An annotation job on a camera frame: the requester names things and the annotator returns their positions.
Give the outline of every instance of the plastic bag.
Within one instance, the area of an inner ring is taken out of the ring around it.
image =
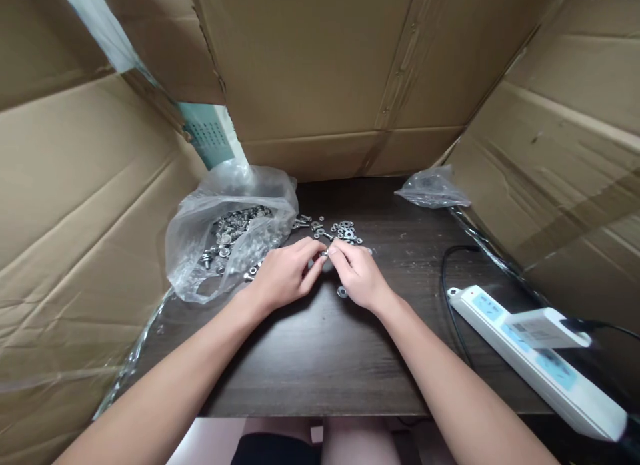
[[[236,241],[228,259],[216,257],[207,270],[199,259],[205,248],[215,243],[213,223],[228,212],[264,205],[272,217],[260,217],[249,223]],[[291,232],[298,212],[295,179],[271,167],[255,167],[246,161],[230,159],[211,169],[198,188],[180,202],[169,222],[165,238],[167,278],[176,294],[185,302],[205,304],[230,290],[243,275],[272,248],[277,248]],[[216,269],[225,266],[219,286],[211,294],[201,285],[220,277]]]
[[[451,165],[419,171],[411,175],[402,189],[394,193],[411,203],[430,209],[454,205],[468,207],[471,201],[451,183],[452,174]]]

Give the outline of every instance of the power cord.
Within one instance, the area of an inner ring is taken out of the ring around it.
[[[632,336],[636,340],[640,340],[640,335],[635,332],[631,332],[626,328],[622,328],[617,325],[613,325],[607,322],[601,322],[600,320],[582,320],[581,318],[564,318],[560,320],[560,323],[567,327],[571,332],[586,332],[590,333],[598,328],[612,328],[613,330],[618,330],[619,332],[625,333],[629,336]]]
[[[467,357],[467,361],[469,362],[469,366],[475,372],[475,365],[473,360],[471,359],[471,355],[467,350],[467,344],[465,339],[462,337],[460,333],[460,329],[458,328],[458,324],[455,320],[455,315],[453,314],[453,307],[451,306],[451,302],[449,301],[449,295],[447,294],[447,259],[449,255],[458,252],[460,250],[466,250],[467,252],[479,252],[480,247],[477,245],[454,245],[445,250],[445,254],[442,256],[442,267],[440,268],[440,285],[442,286],[442,293],[445,296],[445,301],[447,302],[447,308],[449,309],[449,315],[451,315],[451,322],[453,322],[453,327],[455,328],[455,333],[458,335],[458,340],[460,341],[460,345],[462,346],[462,350]]]

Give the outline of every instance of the power strip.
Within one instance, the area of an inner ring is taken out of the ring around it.
[[[551,349],[534,349],[505,323],[511,314],[477,285],[447,291],[451,306],[576,432],[617,442],[627,413]]]

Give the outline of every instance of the dark wooden table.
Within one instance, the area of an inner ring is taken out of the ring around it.
[[[298,187],[302,213],[325,224],[355,223],[363,245],[389,285],[454,351],[461,354],[439,286],[444,251],[473,244],[446,209],[423,209],[395,196],[403,179],[349,179]],[[293,231],[289,242],[309,235]],[[482,286],[507,309],[533,302],[484,254],[458,252],[449,259],[447,286]],[[378,320],[336,294],[335,270],[311,294],[272,314],[227,367],[202,409],[204,416],[422,415],[419,390]],[[152,326],[136,371],[122,392],[221,309],[167,301]],[[479,375],[518,413],[548,412],[547,405],[459,318]]]

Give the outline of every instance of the left hand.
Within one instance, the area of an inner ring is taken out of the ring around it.
[[[255,280],[245,290],[267,313],[304,297],[311,292],[327,261],[327,257],[319,256],[323,250],[327,246],[311,237],[270,250]],[[312,259],[315,262],[308,268]]]

